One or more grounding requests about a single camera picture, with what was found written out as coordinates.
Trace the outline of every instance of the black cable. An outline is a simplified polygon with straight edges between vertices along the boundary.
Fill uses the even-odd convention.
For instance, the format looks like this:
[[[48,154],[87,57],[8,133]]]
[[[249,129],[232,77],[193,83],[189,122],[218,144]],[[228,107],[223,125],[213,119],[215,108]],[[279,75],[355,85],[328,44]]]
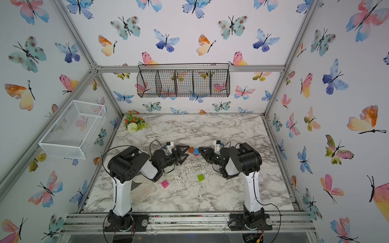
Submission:
[[[254,175],[255,175],[255,171],[254,171],[254,174],[253,174],[253,177],[252,177],[252,182],[253,182],[253,187],[254,187],[255,200],[257,200],[257,202],[258,202],[260,205],[262,205],[262,206],[267,206],[267,205],[273,205],[273,206],[275,206],[273,203],[262,204],[262,203],[260,203],[260,202],[258,201],[257,195],[255,194],[255,179],[254,179]],[[275,235],[274,239],[273,239],[270,243],[273,243],[273,242],[275,241],[275,239],[276,239],[277,236],[278,236],[278,233],[280,232],[280,228],[281,228],[281,212],[280,212],[280,210],[278,209],[277,206],[275,206],[275,207],[277,208],[278,213],[280,214],[280,225],[279,225],[279,227],[278,227],[277,234]]]

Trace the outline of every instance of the white wire basket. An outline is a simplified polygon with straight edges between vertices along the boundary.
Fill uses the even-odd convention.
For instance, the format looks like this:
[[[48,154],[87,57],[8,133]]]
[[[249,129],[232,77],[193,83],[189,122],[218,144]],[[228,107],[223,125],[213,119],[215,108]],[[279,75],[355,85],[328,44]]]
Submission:
[[[86,159],[107,116],[104,105],[72,100],[39,141],[51,156]]]

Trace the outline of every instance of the marble tabletop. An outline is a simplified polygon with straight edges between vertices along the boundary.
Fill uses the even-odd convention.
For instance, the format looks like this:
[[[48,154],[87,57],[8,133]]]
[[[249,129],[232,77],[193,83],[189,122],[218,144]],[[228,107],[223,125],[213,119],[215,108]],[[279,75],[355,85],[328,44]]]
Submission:
[[[213,140],[221,140],[222,143],[231,141],[233,146],[240,142],[247,142],[260,153],[263,161],[259,171],[262,203],[273,203],[280,210],[293,210],[273,147],[259,114],[142,114],[141,117],[150,124],[149,134],[144,139],[137,140],[128,131],[121,131],[123,130],[121,125],[111,148],[133,145],[149,153],[149,145],[153,140],[160,141],[162,145],[173,141],[175,145],[189,145],[194,148],[213,147]],[[125,148],[111,150],[104,166],[107,166],[108,161]],[[158,148],[160,148],[158,142],[154,142],[151,145],[151,152]],[[205,177],[201,182],[197,178],[200,174]],[[108,212],[113,207],[111,180],[101,168],[84,207],[84,213]],[[161,185],[164,180],[169,183],[165,189]],[[189,154],[182,165],[176,166],[171,173],[163,174],[154,186],[156,190],[154,189],[154,192],[142,201],[133,198],[131,193],[134,212],[243,210],[242,178],[238,176],[229,180],[224,179],[201,156]],[[264,209],[276,210],[272,205],[264,206]]]

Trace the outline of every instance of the butterfly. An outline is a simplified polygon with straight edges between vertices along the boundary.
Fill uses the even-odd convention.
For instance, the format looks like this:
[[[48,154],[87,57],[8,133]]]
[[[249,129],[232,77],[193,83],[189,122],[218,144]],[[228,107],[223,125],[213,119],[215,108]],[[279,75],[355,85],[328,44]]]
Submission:
[[[120,93],[115,92],[115,91],[114,91],[114,94],[117,95],[117,97],[116,97],[117,101],[125,101],[127,103],[132,103],[132,101],[130,99],[132,97],[134,97],[133,95],[120,94]]]
[[[166,99],[167,97],[170,97],[171,100],[175,100],[176,97],[175,97],[175,92],[174,92],[174,90],[170,90],[170,89],[163,88],[163,89],[161,90],[161,98],[162,98],[162,99]]]
[[[327,137],[327,144],[328,147],[326,147],[326,157],[331,157],[331,163],[332,164],[342,164],[342,159],[352,159],[354,157],[354,154],[348,150],[345,149],[340,149],[343,148],[344,146],[339,145],[336,147],[335,142],[332,139],[330,135],[326,135]]]
[[[233,66],[245,66],[245,65],[247,65],[247,63],[243,60],[243,56],[242,56],[242,53],[240,51],[235,52],[234,61],[232,63],[229,61],[229,63]]]
[[[230,22],[226,20],[220,20],[217,23],[217,25],[221,28],[220,34],[225,40],[228,39],[231,33],[235,33],[237,36],[241,36],[243,31],[246,29],[243,24],[247,21],[247,16],[239,17],[235,21],[234,16],[232,16],[232,19],[230,17],[228,18],[230,19]]]
[[[258,42],[254,43],[252,46],[255,49],[262,47],[263,52],[267,52],[270,49],[269,45],[273,45],[280,40],[280,37],[269,38],[272,34],[267,34],[266,36],[261,29],[258,29],[257,34]]]
[[[145,65],[155,65],[156,63],[147,52],[142,52],[142,58]]]
[[[327,33],[327,30],[325,29],[323,30],[324,34],[321,38],[320,38],[321,31],[320,30],[315,31],[315,39],[312,41],[311,53],[313,53],[315,50],[316,51],[319,50],[319,55],[323,56],[326,53],[326,51],[328,51],[328,47],[329,47],[328,43],[332,43],[336,39],[336,35],[335,34],[325,35]]]
[[[350,243],[351,241],[359,243],[358,241],[355,240],[358,237],[357,238],[350,238],[349,237],[349,233],[350,233],[350,220],[348,219],[348,217],[346,217],[345,219],[339,219],[339,222],[340,222],[340,225],[335,220],[333,220],[330,223],[331,224],[331,229],[333,231],[335,231],[335,233],[340,235],[340,236],[337,236],[337,237],[340,238],[338,243]]]
[[[124,78],[130,78],[130,73],[114,73],[117,75],[118,78],[121,78],[124,80]]]
[[[155,102],[153,104],[143,104],[144,107],[146,107],[146,109],[151,113],[153,110],[158,110],[160,111],[161,110],[161,106],[160,106],[160,102]]]
[[[66,46],[55,42],[54,45],[60,50],[61,53],[65,53],[65,62],[71,63],[72,58],[75,61],[80,61],[80,56],[76,54],[78,52],[76,44],[73,44],[71,47],[69,47],[69,43],[65,44]]]
[[[358,9],[359,11],[362,11],[362,13],[354,14],[346,26],[347,32],[354,28],[357,30],[359,27],[355,38],[356,42],[366,40],[369,37],[371,24],[378,26],[389,19],[389,9],[375,10],[382,1],[383,0],[378,0],[377,4],[372,6],[372,0],[362,0],[358,5]]]
[[[288,110],[288,105],[291,103],[292,98],[289,98],[286,100],[286,94],[284,94],[284,98],[281,100],[282,106],[286,107],[286,110]]]
[[[304,0],[305,1],[305,3],[302,3],[302,4],[299,4],[298,6],[297,6],[297,10],[296,10],[296,12],[297,13],[302,13],[302,12],[304,12],[304,14],[307,12],[307,8],[309,7],[309,5],[311,4],[311,1],[312,0]]]
[[[359,134],[368,132],[380,132],[386,133],[386,130],[375,130],[374,127],[377,123],[378,106],[371,105],[363,109],[362,114],[359,115],[360,119],[356,117],[350,117],[347,127],[353,131],[360,131]]]
[[[220,110],[228,110],[230,108],[229,106],[229,104],[231,104],[230,101],[224,103],[219,102],[219,103],[220,104],[212,104],[216,112],[219,112]]]
[[[137,16],[132,16],[126,22],[124,22],[124,17],[118,17],[119,21],[111,21],[110,24],[112,27],[116,29],[116,32],[119,36],[123,38],[123,40],[127,40],[128,35],[133,34],[134,36],[140,35],[140,28],[136,24],[139,22],[139,18]]]
[[[165,37],[161,34],[161,32],[157,31],[156,29],[154,29],[154,33],[155,33],[155,38],[159,40],[159,42],[155,45],[161,50],[163,50],[163,48],[166,47],[166,50],[168,52],[173,52],[174,47],[172,45],[177,45],[177,43],[180,41],[179,37],[168,39],[169,35],[165,34],[166,36]]]
[[[115,46],[116,46],[117,41],[115,41],[115,43],[112,45],[112,43],[109,40],[107,40],[106,38],[104,38],[102,35],[98,36],[98,41],[104,47],[101,50],[101,52],[104,53],[106,56],[110,56],[113,53],[115,53]]]
[[[38,42],[34,36],[30,36],[27,38],[24,48],[19,42],[18,44],[20,47],[15,45],[14,47],[21,49],[24,53],[20,51],[13,52],[8,56],[8,60],[14,63],[22,64],[22,68],[27,71],[37,73],[38,67],[35,62],[38,63],[37,60],[47,60],[46,54],[44,53],[43,49],[37,47]]]
[[[294,189],[299,193],[297,190],[297,178],[295,175],[292,175],[292,185],[294,185]]]
[[[280,128],[282,127],[282,123],[279,121],[280,118],[277,117],[277,115],[274,113],[273,118],[273,126],[275,126],[275,130],[278,132],[280,131]]]
[[[44,233],[45,236],[41,240],[49,236],[49,238],[47,238],[44,243],[56,243],[58,241],[58,236],[55,235],[59,234],[57,231],[62,228],[64,223],[65,220],[62,217],[57,219],[57,215],[53,214],[50,218],[49,233]]]
[[[238,99],[239,97],[243,97],[244,100],[247,100],[248,98],[250,98],[249,94],[252,94],[255,91],[255,89],[247,89],[247,86],[245,86],[245,88],[242,89],[240,86],[237,86],[235,91],[237,92],[234,95],[235,99]]]
[[[269,12],[275,9],[278,6],[278,1],[277,0],[254,0],[254,7],[255,9],[258,9],[262,4],[267,2],[268,4],[268,10]]]
[[[137,0],[138,7],[141,9],[145,9],[146,4],[151,4],[152,8],[155,10],[155,12],[158,12],[162,9],[162,3],[159,0]]]
[[[291,82],[291,78],[293,78],[295,73],[296,73],[295,71],[290,70],[288,76],[286,77],[286,85],[288,85]]]
[[[246,109],[243,109],[242,107],[238,107],[238,111],[239,113],[253,113],[254,111],[253,110],[246,110]]]
[[[320,125],[317,122],[315,122],[314,119],[316,119],[316,118],[313,115],[312,107],[309,107],[308,117],[306,117],[306,116],[304,117],[305,123],[308,123],[308,126],[307,126],[308,131],[312,131],[312,128],[320,129]]]
[[[186,0],[188,3],[182,5],[184,13],[189,13],[190,11],[195,12],[197,18],[201,19],[204,17],[204,12],[201,10],[207,6],[211,0]]]
[[[272,97],[272,95],[270,94],[270,92],[269,91],[267,91],[267,90],[265,90],[265,97],[262,97],[262,100],[269,100],[271,97]]]
[[[7,237],[5,237],[4,239],[0,240],[0,243],[18,243],[19,239],[20,240],[22,239],[22,237],[21,237],[22,226],[26,222],[26,220],[24,220],[24,217],[23,217],[22,223],[20,224],[19,227],[17,227],[16,225],[14,225],[14,223],[12,223],[11,220],[5,219],[1,223],[3,231],[4,232],[12,232],[12,234],[10,234]]]
[[[46,154],[45,153],[42,153],[42,154],[38,154],[37,156],[35,156],[35,158],[31,161],[30,163],[30,169],[29,171],[30,172],[33,172],[35,170],[37,170],[38,168],[38,162],[43,162],[46,160]]]
[[[301,81],[301,91],[300,94],[303,93],[306,98],[310,95],[310,88],[312,83],[313,75],[312,73],[309,73],[307,77],[305,78],[304,82],[303,79],[300,79]]]
[[[114,128],[119,124],[119,117],[116,117],[115,120],[109,122]]]
[[[283,139],[281,140],[281,144],[278,145],[278,148],[280,149],[280,152],[281,152],[282,157],[283,157],[285,160],[287,160],[288,158],[286,157],[286,154],[285,154],[284,140],[283,140]]]
[[[323,178],[320,178],[321,185],[324,187],[324,191],[328,193],[328,195],[331,196],[332,198],[332,203],[335,204],[336,201],[332,195],[337,195],[337,196],[344,196],[344,192],[342,189],[339,188],[333,188],[332,189],[332,176],[329,174],[326,174],[326,176]]]
[[[384,58],[384,63],[386,63],[386,65],[389,65],[389,52],[388,55]]]
[[[369,202],[374,200],[375,204],[377,205],[382,215],[386,218],[386,220],[389,221],[389,211],[388,211],[389,183],[374,188],[374,177],[371,177],[371,179],[369,177],[369,180],[372,188]]]
[[[323,219],[323,216],[321,215],[320,211],[314,205],[315,202],[316,201],[314,201],[313,197],[311,199],[311,194],[310,194],[308,188],[305,188],[305,195],[303,195],[303,203],[305,205],[308,205],[309,214],[311,215],[311,219],[314,219],[314,220],[317,220],[317,218]]]
[[[301,160],[300,161],[300,163],[301,163],[301,165],[300,165],[300,170],[302,171],[302,172],[304,172],[305,171],[305,169],[307,169],[307,171],[309,172],[309,173],[311,173],[311,174],[313,174],[312,173],[312,170],[311,170],[311,167],[309,166],[309,164],[308,164],[308,160],[309,159],[307,159],[307,150],[305,149],[305,146],[304,146],[304,149],[303,149],[303,153],[298,153],[297,154],[297,158],[299,159],[299,160]]]
[[[346,90],[349,88],[348,84],[338,79],[338,77],[344,75],[344,74],[340,74],[341,71],[338,74],[338,67],[339,67],[338,59],[335,59],[334,63],[332,64],[332,67],[329,69],[330,74],[323,75],[323,83],[328,84],[326,88],[327,94],[333,94],[334,87],[337,90]]]
[[[187,113],[186,111],[180,111],[180,110],[176,110],[176,109],[173,109],[173,108],[170,108],[170,111],[173,112],[174,114],[185,114],[185,113]]]
[[[267,76],[269,76],[272,72],[256,72],[255,76],[252,77],[253,80],[259,79],[261,82],[265,81]]]
[[[86,129],[87,122],[88,122],[88,118],[82,115],[81,120],[75,121],[75,126],[80,128],[80,131],[83,131]]]
[[[301,43],[300,46],[299,46],[299,48],[298,48],[298,49],[300,50],[300,53],[297,55],[296,58],[298,58],[298,56],[299,56],[301,53],[303,53],[303,51],[306,51],[306,50],[307,50],[306,48],[304,48],[304,49],[303,49],[303,48],[304,48],[304,45],[303,45],[303,43]]]
[[[95,144],[100,144],[100,146],[104,145],[104,137],[107,135],[107,132],[105,129],[101,129],[100,133],[98,134],[98,138],[95,141]]]
[[[199,47],[196,51],[199,56],[202,56],[205,53],[209,52],[212,45],[215,44],[216,40],[211,44],[209,40],[203,34],[201,34],[200,37],[198,38],[198,42],[200,43],[201,47]]]
[[[14,84],[4,84],[5,90],[11,97],[15,97],[17,100],[20,100],[19,107],[23,110],[32,110],[34,107],[35,97],[32,94],[30,87],[30,80],[27,80],[28,89],[23,86],[14,85]]]
[[[300,131],[295,127],[297,121],[294,122],[294,114],[289,117],[289,121],[286,121],[286,128],[289,128],[289,137],[293,138],[293,134],[300,135]]]
[[[69,9],[70,13],[76,14],[77,12],[81,15],[81,13],[87,18],[92,19],[93,14],[89,12],[87,9],[93,3],[93,0],[67,0],[71,4],[66,7]]]
[[[56,182],[57,182],[57,175],[55,174],[55,171],[53,171],[49,176],[47,185],[44,186],[42,183],[40,183],[41,185],[38,186],[38,187],[42,187],[44,190],[34,194],[28,200],[28,202],[32,202],[35,205],[38,205],[42,201],[42,206],[47,208],[53,205],[54,193],[62,191],[62,186],[63,186],[62,182],[58,182],[58,183]]]
[[[79,83],[77,80],[72,80],[63,74],[61,74],[61,76],[60,76],[60,81],[67,89],[65,91],[62,91],[63,94],[66,94],[68,92],[72,92],[77,87],[77,85]]]
[[[81,205],[82,198],[84,197],[86,193],[86,189],[88,189],[88,180],[84,181],[84,184],[82,185],[82,189],[79,189],[77,192],[77,195],[70,198],[69,202],[76,203],[78,201],[78,207]]]
[[[43,5],[43,1],[11,0],[11,3],[15,6],[22,6],[20,9],[20,15],[27,21],[27,23],[35,25],[35,18],[38,19],[38,17],[46,23],[49,22],[49,14],[40,8],[40,6]]]

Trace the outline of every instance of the wall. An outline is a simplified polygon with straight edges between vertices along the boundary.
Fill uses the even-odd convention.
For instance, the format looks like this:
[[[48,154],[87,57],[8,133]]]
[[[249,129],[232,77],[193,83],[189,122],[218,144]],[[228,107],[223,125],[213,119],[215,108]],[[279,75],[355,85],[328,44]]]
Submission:
[[[355,239],[358,242],[387,241],[385,231],[389,226],[389,180],[387,176],[389,166],[384,151],[387,150],[386,145],[389,139],[387,133],[360,134],[360,132],[373,129],[384,130],[386,129],[384,123],[389,119],[386,104],[389,66],[383,60],[389,51],[387,45],[389,2],[381,1],[376,12],[371,15],[374,17],[374,14],[378,13],[383,23],[377,25],[379,22],[376,19],[368,18],[364,23],[364,28],[370,25],[370,35],[364,40],[359,40],[358,30],[347,32],[346,26],[354,14],[362,12],[358,10],[360,2],[360,0],[326,1],[317,10],[303,38],[307,50],[294,59],[291,70],[295,71],[295,75],[287,86],[283,81],[276,94],[278,101],[275,101],[269,112],[271,122],[276,114],[283,125],[278,132],[273,126],[273,133],[278,144],[284,141],[284,152],[287,157],[284,163],[286,163],[290,176],[296,177],[296,189],[299,191],[299,199],[304,210],[310,210],[308,205],[303,203],[307,188],[312,196],[311,201],[314,200],[314,205],[321,212],[322,219],[317,218],[313,222],[319,238],[323,238],[324,242],[338,242],[340,241],[339,236],[346,236],[341,226],[336,229],[338,234],[331,229],[331,225],[336,226],[336,222],[340,223],[340,219],[346,218],[348,218],[349,226],[346,220],[343,222],[348,231],[347,237],[358,237]],[[366,0],[366,2],[372,2],[374,6],[377,1]],[[314,40],[315,30],[319,29],[322,32],[323,28],[328,28],[326,34],[335,34],[336,38],[329,43],[328,51],[320,56],[319,51],[310,52],[310,45]],[[338,70],[333,69],[333,73],[335,76],[340,72],[344,74],[338,78],[348,84],[348,88],[346,85],[339,85],[339,88],[343,88],[335,89],[333,94],[327,94],[328,84],[323,83],[323,76],[330,74],[330,68],[335,59],[338,59]],[[306,98],[304,94],[300,94],[299,79],[304,81],[309,73],[313,75],[313,79],[310,85],[310,95]],[[287,95],[287,99],[292,99],[287,105],[288,109],[281,103],[284,94]],[[366,112],[364,120],[366,123],[361,121],[363,115],[359,115],[362,114],[362,110],[375,105],[379,108],[378,118],[375,118],[375,113],[370,111]],[[321,126],[312,131],[308,130],[307,123],[304,122],[304,117],[308,117],[310,107],[313,108],[314,121]],[[290,138],[286,125],[292,114],[294,114],[294,122],[298,122],[295,127],[298,128],[300,134]],[[369,122],[376,119],[376,124]],[[351,151],[353,158],[341,158],[342,164],[332,164],[331,158],[325,156],[325,147],[329,146],[326,135],[332,136],[336,146],[341,141],[340,146],[344,146],[341,150]],[[312,174],[305,167],[304,172],[300,169],[302,160],[298,158],[298,152],[301,153],[304,147]],[[348,152],[341,152],[340,154],[344,157],[352,157],[352,154]],[[321,183],[321,178],[326,181],[327,174],[332,176],[332,189],[329,188],[330,184],[327,187],[330,193],[334,194],[333,199],[336,203]],[[372,187],[367,176],[374,177],[376,189],[373,200],[370,199]]]

